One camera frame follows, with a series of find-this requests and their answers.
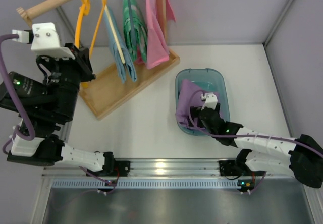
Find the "purple trousers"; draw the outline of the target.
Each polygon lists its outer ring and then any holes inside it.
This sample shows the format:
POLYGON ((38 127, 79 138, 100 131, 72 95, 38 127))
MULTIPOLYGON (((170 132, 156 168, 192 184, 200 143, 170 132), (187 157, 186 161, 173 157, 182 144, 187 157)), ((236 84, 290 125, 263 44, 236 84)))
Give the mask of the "purple trousers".
MULTIPOLYGON (((189 129, 188 128, 188 117, 191 117, 189 111, 190 107, 202 107, 204 102, 200 99, 201 94, 203 93, 209 93, 212 91, 206 91, 203 90, 201 87, 193 83, 192 81, 188 79, 183 79, 181 81, 181 87, 179 91, 179 97, 177 101, 177 108, 175 112, 176 121, 179 124, 179 126, 189 129)), ((218 98, 218 104, 215 108, 215 110, 210 108, 205 108, 204 110, 201 110, 199 114, 199 118, 202 121, 204 125, 204 130, 211 129, 215 133, 219 132, 219 129, 223 127, 225 124, 225 121, 221 117, 220 113, 220 94, 217 91, 213 92, 217 98, 218 98)), ((192 119, 190 119, 195 127, 195 129, 189 129, 198 131, 200 128, 198 128, 192 119)))

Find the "orange plastic hanger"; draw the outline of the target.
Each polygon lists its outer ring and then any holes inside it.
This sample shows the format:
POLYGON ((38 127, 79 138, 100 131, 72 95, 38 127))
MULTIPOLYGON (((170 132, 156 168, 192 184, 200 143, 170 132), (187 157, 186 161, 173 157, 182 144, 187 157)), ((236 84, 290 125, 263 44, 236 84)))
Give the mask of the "orange plastic hanger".
MULTIPOLYGON (((80 0, 80 1, 81 1, 82 5, 79 8, 79 14, 78 14, 78 18, 77 18, 75 37, 74 37, 74 45, 77 48, 80 48, 80 35, 81 35, 83 19, 84 19, 84 17, 86 17, 90 14, 90 10, 91 10, 90 0, 80 0)), ((96 41, 96 38, 98 35, 98 31, 99 31, 100 23, 102 21, 102 17, 103 17, 106 3, 107 3, 107 0, 101 0, 102 8, 101 8, 101 11, 100 11, 97 23, 96 23, 96 28, 93 33, 91 45, 89 48, 89 56, 92 56, 92 52, 94 49, 95 41, 96 41)))

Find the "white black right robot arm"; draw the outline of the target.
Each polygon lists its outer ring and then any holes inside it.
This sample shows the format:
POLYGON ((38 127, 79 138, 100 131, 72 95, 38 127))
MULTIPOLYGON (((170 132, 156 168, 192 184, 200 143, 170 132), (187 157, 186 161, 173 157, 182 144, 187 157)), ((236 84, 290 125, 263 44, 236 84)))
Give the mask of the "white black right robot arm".
POLYGON ((290 175, 308 187, 322 187, 322 147, 311 136, 264 135, 242 124, 225 121, 219 109, 219 106, 191 107, 188 121, 222 145, 239 148, 235 160, 238 170, 290 175))

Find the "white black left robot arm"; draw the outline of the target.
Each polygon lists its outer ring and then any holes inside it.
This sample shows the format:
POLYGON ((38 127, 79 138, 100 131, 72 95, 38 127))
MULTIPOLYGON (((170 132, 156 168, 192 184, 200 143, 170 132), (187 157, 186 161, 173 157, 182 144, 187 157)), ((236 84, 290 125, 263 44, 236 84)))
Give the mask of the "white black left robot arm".
POLYGON ((95 79, 89 49, 78 49, 72 43, 65 47, 72 54, 66 60, 37 56, 38 68, 50 71, 44 74, 43 82, 14 71, 3 78, 1 108, 21 117, 14 128, 7 161, 43 167, 66 163, 83 167, 95 176, 108 176, 115 171, 112 152, 78 150, 55 134, 73 119, 80 84, 95 79))

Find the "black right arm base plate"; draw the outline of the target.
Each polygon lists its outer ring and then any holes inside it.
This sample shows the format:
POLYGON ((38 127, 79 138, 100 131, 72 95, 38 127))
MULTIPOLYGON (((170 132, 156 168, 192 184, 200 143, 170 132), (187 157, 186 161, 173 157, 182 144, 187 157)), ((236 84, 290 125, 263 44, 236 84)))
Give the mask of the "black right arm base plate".
POLYGON ((220 176, 228 177, 230 180, 240 177, 260 177, 265 174, 264 171, 252 171, 246 164, 235 160, 220 160, 219 168, 220 176))

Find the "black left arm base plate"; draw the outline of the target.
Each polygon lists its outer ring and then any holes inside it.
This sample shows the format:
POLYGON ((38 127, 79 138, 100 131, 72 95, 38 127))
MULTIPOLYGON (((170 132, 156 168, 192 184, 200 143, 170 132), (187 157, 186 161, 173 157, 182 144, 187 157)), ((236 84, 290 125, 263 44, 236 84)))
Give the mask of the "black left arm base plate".
POLYGON ((94 176, 97 177, 127 177, 129 172, 130 172, 130 166, 131 162, 127 160, 115 160, 114 163, 114 169, 111 172, 107 171, 98 171, 98 172, 93 172, 89 169, 86 169, 89 173, 86 173, 87 176, 90 176, 90 174, 93 174, 94 176))

